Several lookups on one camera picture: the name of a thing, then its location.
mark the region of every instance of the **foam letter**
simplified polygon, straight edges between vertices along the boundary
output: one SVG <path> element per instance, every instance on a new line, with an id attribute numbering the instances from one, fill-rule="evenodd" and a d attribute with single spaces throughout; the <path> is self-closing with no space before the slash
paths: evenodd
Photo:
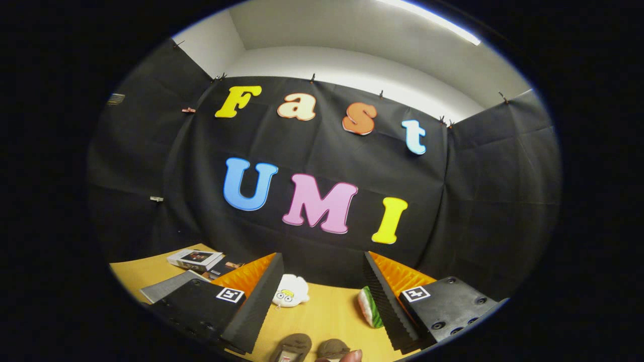
<path id="1" fill-rule="evenodd" d="M 425 130 L 422 129 L 415 119 L 404 120 L 402 126 L 407 129 L 407 148 L 416 155 L 422 155 L 427 148 L 421 144 L 421 136 L 425 136 Z"/>
<path id="2" fill-rule="evenodd" d="M 407 210 L 407 202 L 396 197 L 386 197 L 383 199 L 383 205 L 383 221 L 371 240 L 377 243 L 393 244 L 396 242 L 395 232 L 398 228 L 398 221 L 400 221 L 403 211 Z"/>
<path id="3" fill-rule="evenodd" d="M 255 187 L 255 195 L 252 198 L 242 196 L 240 186 L 242 184 L 243 172 L 251 163 L 242 159 L 231 157 L 226 160 L 228 171 L 223 181 L 223 197 L 236 209 L 244 211 L 255 211 L 261 209 L 266 203 L 269 194 L 270 178 L 278 172 L 278 168 L 271 164 L 257 164 L 255 169 L 260 174 Z"/>
<path id="4" fill-rule="evenodd" d="M 316 179 L 303 173 L 296 173 L 291 177 L 295 183 L 293 201 L 290 211 L 284 215 L 282 221 L 289 225 L 302 225 L 302 208 L 307 212 L 308 225 L 313 227 L 327 214 L 327 220 L 320 224 L 320 228 L 328 233 L 344 234 L 346 215 L 349 212 L 351 198 L 358 192 L 358 188 L 346 182 L 337 183 L 331 191 L 320 199 Z"/>
<path id="5" fill-rule="evenodd" d="M 346 109 L 347 117 L 342 119 L 342 127 L 347 132 L 368 135 L 374 130 L 373 118 L 378 115 L 374 106 L 353 103 Z"/>
<path id="6" fill-rule="evenodd" d="M 299 120 L 312 120 L 316 114 L 313 109 L 316 106 L 316 98 L 306 93 L 293 93 L 284 97 L 287 103 L 278 107 L 278 115 L 284 118 L 295 118 Z"/>
<path id="7" fill-rule="evenodd" d="M 229 91 L 228 98 L 226 98 L 222 108 L 214 114 L 217 118 L 235 117 L 237 115 L 235 106 L 239 105 L 239 109 L 246 107 L 251 99 L 251 95 L 248 92 L 257 97 L 261 93 L 261 86 L 237 86 L 230 88 Z"/>

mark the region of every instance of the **slipper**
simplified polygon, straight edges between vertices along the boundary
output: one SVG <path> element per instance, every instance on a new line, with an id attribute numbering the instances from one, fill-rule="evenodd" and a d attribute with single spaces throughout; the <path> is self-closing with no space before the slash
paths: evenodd
<path id="1" fill-rule="evenodd" d="M 279 345 L 270 355 L 269 362 L 304 362 L 311 345 L 311 338 L 306 334 L 291 334 L 279 341 Z"/>
<path id="2" fill-rule="evenodd" d="M 344 342 L 334 338 L 320 343 L 320 346 L 317 348 L 317 357 L 336 362 L 349 353 L 349 351 L 351 350 Z"/>

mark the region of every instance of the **letter m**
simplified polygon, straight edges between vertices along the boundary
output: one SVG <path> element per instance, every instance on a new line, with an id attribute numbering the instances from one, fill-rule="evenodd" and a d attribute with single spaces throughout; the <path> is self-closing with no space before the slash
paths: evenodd
<path id="1" fill-rule="evenodd" d="M 351 199 L 358 192 L 358 188 L 346 182 L 337 183 L 324 198 L 320 198 L 316 179 L 304 173 L 296 173 L 291 177 L 295 183 L 293 201 L 290 211 L 284 215 L 282 221 L 289 225 L 302 225 L 302 209 L 307 213 L 308 225 L 313 227 L 327 215 L 326 221 L 320 224 L 320 228 L 328 233 L 344 234 L 348 231 L 346 227 L 346 215 L 349 212 Z"/>

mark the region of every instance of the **screw hole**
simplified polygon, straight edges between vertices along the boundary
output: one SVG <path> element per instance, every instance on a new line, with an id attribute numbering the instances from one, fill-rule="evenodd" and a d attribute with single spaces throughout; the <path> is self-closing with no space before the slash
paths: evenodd
<path id="1" fill-rule="evenodd" d="M 433 330 L 437 330 L 437 329 L 441 329 L 442 327 L 445 327 L 445 322 L 437 322 L 437 323 L 434 323 L 434 324 L 431 326 L 431 329 L 433 329 Z"/>

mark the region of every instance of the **ceiling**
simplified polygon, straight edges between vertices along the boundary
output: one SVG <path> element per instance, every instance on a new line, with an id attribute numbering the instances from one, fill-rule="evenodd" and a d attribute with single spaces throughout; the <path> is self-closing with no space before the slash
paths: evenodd
<path id="1" fill-rule="evenodd" d="M 229 9 L 247 50 L 322 46 L 367 53 L 423 71 L 484 108 L 530 85 L 485 45 L 376 0 L 250 0 Z"/>

